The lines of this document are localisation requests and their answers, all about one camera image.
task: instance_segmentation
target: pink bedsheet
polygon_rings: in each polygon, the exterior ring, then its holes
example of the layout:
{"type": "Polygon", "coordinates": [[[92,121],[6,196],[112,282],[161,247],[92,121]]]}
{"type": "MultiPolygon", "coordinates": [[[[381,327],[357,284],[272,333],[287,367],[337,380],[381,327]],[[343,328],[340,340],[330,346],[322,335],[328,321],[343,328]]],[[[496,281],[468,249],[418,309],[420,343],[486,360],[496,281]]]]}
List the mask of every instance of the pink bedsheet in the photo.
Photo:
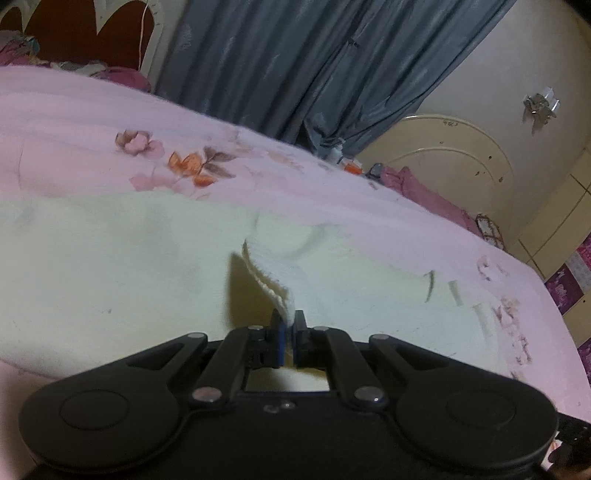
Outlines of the pink bedsheet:
{"type": "MultiPolygon", "coordinates": [[[[574,343],[544,284],[518,260],[392,190],[247,129],[100,80],[32,67],[0,69],[0,199],[154,188],[340,224],[361,251],[380,261],[458,280],[496,309],[515,375],[561,411],[591,421],[591,390],[574,343]],[[115,145],[125,129],[152,136],[135,139],[126,153],[115,145]],[[150,141],[162,143],[163,156],[157,143],[148,148],[150,141]],[[175,160],[171,170],[174,151],[181,162],[199,156],[181,166],[175,160]],[[204,170],[202,162],[216,154],[222,170],[204,170]],[[187,169],[190,177],[177,174],[187,169]]],[[[16,414],[44,382],[0,363],[0,480],[16,479],[32,465],[16,414]]]]}

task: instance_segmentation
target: orange object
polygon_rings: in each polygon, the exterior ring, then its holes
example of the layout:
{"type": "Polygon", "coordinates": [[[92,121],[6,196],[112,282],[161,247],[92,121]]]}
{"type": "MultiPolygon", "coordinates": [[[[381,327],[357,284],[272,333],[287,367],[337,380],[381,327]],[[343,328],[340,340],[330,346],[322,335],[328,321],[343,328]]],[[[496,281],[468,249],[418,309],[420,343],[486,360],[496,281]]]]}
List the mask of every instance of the orange object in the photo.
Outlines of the orange object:
{"type": "Polygon", "coordinates": [[[193,177],[193,184],[196,187],[209,187],[212,183],[215,183],[216,179],[209,175],[196,175],[193,177]]]}
{"type": "Polygon", "coordinates": [[[353,175],[361,175],[363,173],[363,170],[361,170],[361,168],[359,168],[354,163],[347,164],[345,166],[345,171],[348,171],[349,173],[352,173],[353,175]]]}

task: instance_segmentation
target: floral pattern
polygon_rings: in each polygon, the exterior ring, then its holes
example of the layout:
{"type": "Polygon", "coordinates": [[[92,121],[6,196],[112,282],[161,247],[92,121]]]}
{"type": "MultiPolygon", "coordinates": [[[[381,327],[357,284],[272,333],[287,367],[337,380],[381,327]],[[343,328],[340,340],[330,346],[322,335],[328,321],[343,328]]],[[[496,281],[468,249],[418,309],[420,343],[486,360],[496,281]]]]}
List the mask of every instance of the floral pattern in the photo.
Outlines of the floral pattern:
{"type": "Polygon", "coordinates": [[[152,134],[142,130],[126,130],[115,137],[115,145],[134,157],[142,154],[150,160],[164,156],[164,146],[160,140],[151,140],[152,134]]]}
{"type": "Polygon", "coordinates": [[[198,152],[193,152],[183,159],[177,152],[173,152],[168,159],[168,167],[176,175],[193,179],[196,187],[210,186],[218,179],[234,178],[232,173],[220,165],[234,160],[234,155],[217,151],[213,147],[205,147],[203,153],[205,159],[198,152]]]}

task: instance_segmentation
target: gray curtain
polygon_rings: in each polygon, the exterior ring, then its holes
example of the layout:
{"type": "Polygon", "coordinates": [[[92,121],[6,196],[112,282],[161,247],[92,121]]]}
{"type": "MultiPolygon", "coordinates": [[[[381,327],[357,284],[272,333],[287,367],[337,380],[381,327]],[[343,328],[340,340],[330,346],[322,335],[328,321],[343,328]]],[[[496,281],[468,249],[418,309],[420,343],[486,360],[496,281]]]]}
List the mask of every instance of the gray curtain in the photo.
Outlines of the gray curtain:
{"type": "Polygon", "coordinates": [[[355,155],[516,0],[194,0],[157,94],[324,155],[355,155]]]}

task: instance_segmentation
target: metal screw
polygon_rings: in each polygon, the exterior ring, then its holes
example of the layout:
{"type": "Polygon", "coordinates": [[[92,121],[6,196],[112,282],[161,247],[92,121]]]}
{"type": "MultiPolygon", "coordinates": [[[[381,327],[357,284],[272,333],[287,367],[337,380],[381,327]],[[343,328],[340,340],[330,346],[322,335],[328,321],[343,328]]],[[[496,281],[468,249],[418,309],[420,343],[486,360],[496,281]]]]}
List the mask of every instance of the metal screw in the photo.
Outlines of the metal screw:
{"type": "Polygon", "coordinates": [[[192,397],[203,403],[215,403],[222,398],[222,392],[215,387],[200,387],[193,392],[192,397]]]}
{"type": "Polygon", "coordinates": [[[262,409],[267,413],[279,413],[279,407],[276,405],[265,405],[262,409]]]}
{"type": "Polygon", "coordinates": [[[281,402],[281,408],[283,410],[293,410],[296,407],[296,404],[289,400],[284,400],[281,402]]]}
{"type": "Polygon", "coordinates": [[[377,403],[384,398],[384,391],[378,387],[359,387],[353,395],[364,403],[377,403]]]}

